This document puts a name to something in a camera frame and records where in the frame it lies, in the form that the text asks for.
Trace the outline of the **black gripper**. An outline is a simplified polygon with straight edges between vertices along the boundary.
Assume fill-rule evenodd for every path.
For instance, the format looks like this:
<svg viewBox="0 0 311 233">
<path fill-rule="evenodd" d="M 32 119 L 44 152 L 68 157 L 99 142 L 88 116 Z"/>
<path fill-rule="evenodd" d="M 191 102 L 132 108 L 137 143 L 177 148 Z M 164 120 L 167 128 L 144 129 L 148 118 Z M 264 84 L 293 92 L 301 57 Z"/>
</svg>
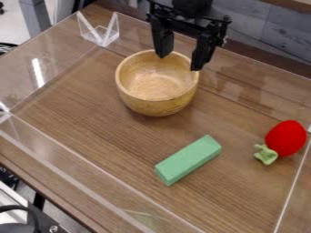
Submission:
<svg viewBox="0 0 311 233">
<path fill-rule="evenodd" d="M 209 62 L 216 46 L 225 43 L 231 16 L 212 6 L 213 0 L 147 1 L 147 21 L 152 28 L 155 53 L 164 58 L 172 52 L 175 32 L 196 37 L 191 70 L 199 71 Z"/>
</svg>

